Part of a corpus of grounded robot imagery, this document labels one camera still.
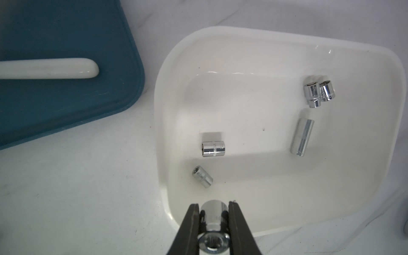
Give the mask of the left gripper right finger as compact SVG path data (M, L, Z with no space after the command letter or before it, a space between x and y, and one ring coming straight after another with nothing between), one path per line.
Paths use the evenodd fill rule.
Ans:
M239 204L233 201L229 202L228 212L228 225L231 237L230 254L261 255Z

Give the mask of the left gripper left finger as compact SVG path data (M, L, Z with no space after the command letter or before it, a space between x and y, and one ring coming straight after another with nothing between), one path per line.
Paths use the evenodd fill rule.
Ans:
M191 204L180 225L167 255L198 255L200 211L198 204Z

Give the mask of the long chrome socket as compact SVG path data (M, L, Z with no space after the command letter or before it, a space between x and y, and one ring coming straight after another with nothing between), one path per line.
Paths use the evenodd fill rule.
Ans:
M311 119L299 119L290 147L291 154L299 157L305 155L314 123L315 121Z

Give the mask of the short chrome socket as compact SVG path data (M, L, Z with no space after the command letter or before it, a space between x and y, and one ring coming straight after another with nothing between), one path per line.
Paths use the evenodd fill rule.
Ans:
M335 90L330 80L323 81L319 84L321 101L329 102L335 98Z

